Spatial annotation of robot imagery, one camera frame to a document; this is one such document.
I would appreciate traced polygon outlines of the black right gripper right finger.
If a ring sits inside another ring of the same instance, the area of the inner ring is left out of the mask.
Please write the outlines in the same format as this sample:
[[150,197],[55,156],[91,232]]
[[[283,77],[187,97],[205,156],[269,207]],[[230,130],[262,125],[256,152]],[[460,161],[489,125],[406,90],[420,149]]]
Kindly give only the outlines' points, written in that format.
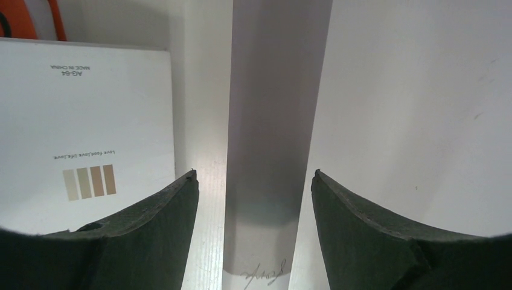
[[331,289],[510,289],[511,235],[413,221],[315,172],[312,204]]

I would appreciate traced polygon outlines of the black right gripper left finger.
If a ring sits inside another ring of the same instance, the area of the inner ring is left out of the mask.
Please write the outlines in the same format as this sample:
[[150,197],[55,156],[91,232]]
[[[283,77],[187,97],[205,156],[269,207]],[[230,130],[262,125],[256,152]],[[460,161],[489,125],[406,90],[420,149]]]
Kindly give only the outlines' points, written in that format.
[[181,289],[199,201],[190,170],[77,231],[1,231],[2,289]]

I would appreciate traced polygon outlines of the white thick book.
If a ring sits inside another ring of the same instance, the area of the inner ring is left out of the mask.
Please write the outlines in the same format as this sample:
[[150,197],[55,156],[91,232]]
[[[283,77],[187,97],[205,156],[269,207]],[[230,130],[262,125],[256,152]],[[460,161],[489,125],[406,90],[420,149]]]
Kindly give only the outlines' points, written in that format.
[[77,230],[175,179],[170,54],[1,40],[1,228]]

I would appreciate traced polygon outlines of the grey notebook with elastic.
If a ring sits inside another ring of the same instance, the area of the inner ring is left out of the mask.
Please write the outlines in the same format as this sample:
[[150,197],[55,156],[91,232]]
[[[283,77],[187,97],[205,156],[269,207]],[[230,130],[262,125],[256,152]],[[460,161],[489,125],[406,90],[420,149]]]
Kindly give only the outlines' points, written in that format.
[[234,1],[223,289],[287,289],[331,1]]

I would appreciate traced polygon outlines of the orange book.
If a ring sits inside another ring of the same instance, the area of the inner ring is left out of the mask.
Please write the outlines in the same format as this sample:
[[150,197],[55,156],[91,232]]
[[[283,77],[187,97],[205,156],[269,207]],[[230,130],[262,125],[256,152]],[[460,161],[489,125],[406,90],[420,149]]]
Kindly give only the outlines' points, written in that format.
[[58,2],[1,0],[1,37],[65,41]]

